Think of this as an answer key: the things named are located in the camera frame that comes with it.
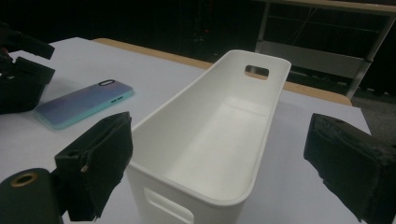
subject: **wooden table edge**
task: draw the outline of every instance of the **wooden table edge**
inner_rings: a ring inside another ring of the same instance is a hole
[[[143,47],[139,47],[136,45],[132,45],[132,44],[128,44],[128,43],[124,43],[124,42],[120,42],[120,41],[108,39],[108,38],[96,38],[93,41],[97,42],[97,43],[109,45],[111,47],[115,47],[115,48],[119,48],[119,49],[126,49],[129,51],[138,52],[138,53],[146,54],[149,56],[162,58],[162,59],[169,60],[169,61],[176,62],[176,63],[183,63],[186,65],[190,65],[190,66],[194,66],[194,67],[198,67],[198,68],[202,68],[202,69],[208,69],[213,64],[213,63],[207,63],[207,62],[179,56],[176,54],[166,53],[166,52],[159,51],[156,49],[143,48]],[[252,75],[252,76],[257,77],[257,78],[263,78],[263,76],[255,76],[255,75]],[[342,95],[342,94],[339,94],[336,92],[324,91],[324,90],[320,90],[320,89],[316,89],[316,88],[312,88],[312,87],[307,87],[304,85],[300,85],[300,84],[296,84],[296,83],[292,83],[292,82],[288,82],[288,81],[285,83],[284,90],[293,91],[293,92],[311,96],[311,97],[316,97],[316,98],[319,98],[322,100],[327,100],[327,101],[334,102],[334,103],[341,104],[341,105],[352,105],[350,100],[345,95]]]

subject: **dark background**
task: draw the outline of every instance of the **dark background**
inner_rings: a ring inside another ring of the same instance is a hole
[[[1,0],[0,21],[48,43],[107,37],[214,62],[230,49],[254,51],[264,6],[249,0]],[[272,5],[265,39],[363,57],[384,21],[380,16]],[[393,27],[361,87],[394,94],[395,59]]]

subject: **phone case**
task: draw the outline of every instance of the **phone case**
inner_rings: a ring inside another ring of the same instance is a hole
[[[110,79],[71,92],[35,108],[35,116],[55,130],[64,129],[134,94],[134,89]]]

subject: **white surface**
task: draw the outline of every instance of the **white surface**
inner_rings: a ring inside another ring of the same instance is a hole
[[[248,77],[248,65],[268,69],[269,77]],[[190,210],[195,224],[235,223],[256,180],[290,66],[262,54],[229,51],[132,129],[134,157],[126,174],[146,223],[179,222],[174,203]],[[145,189],[174,203],[159,206],[145,197]]]
[[[135,95],[58,132],[45,128],[31,112],[1,115],[0,181],[34,167],[52,171],[55,154],[98,120],[129,110],[135,126],[204,72],[79,38],[53,46],[56,50],[50,61],[26,53],[12,54],[14,58],[23,55],[56,69],[42,102],[107,78],[133,86]],[[303,158],[309,120],[314,112],[342,119],[369,132],[358,108],[282,91],[256,185],[238,223],[359,223]],[[67,215],[64,222],[70,223]],[[96,223],[141,223],[126,178],[115,188]]]

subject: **table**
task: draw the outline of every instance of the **table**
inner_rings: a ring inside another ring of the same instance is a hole
[[[266,3],[262,15],[262,25],[259,31],[256,52],[274,55],[287,59],[292,65],[300,66],[319,72],[324,72],[340,77],[352,78],[346,96],[351,99],[359,87],[364,75],[369,69],[373,59],[379,50],[382,42],[387,36],[392,24],[396,19],[396,6],[372,5],[362,3],[351,3],[331,0],[257,0]],[[367,15],[381,15],[386,18],[383,27],[380,27],[376,41],[371,46],[367,55],[357,58],[347,55],[324,52],[314,49],[304,49],[291,45],[264,40],[266,23],[268,21],[271,4],[293,5],[299,7],[315,7],[337,11],[357,12]]]
[[[113,48],[96,41],[126,48]],[[185,58],[149,50],[151,55],[160,53],[172,60],[168,61],[139,53],[147,49],[111,40],[71,38],[51,45],[55,52],[49,61],[25,52],[11,54],[14,58],[22,56],[56,70],[40,104],[108,78],[131,85],[135,94],[60,131],[46,128],[34,118],[32,111],[0,116],[0,181],[30,168],[52,171],[55,168],[53,157],[100,119],[129,111],[132,126],[135,126],[204,72],[201,68],[181,63],[180,60]],[[195,60],[187,61],[200,64]],[[337,117],[370,132],[359,108],[282,91],[262,166],[238,223],[359,223],[326,189],[315,168],[303,158],[309,120],[314,112]],[[72,223],[68,215],[63,219],[64,223]],[[112,192],[102,217],[95,223],[142,223],[125,177]]]

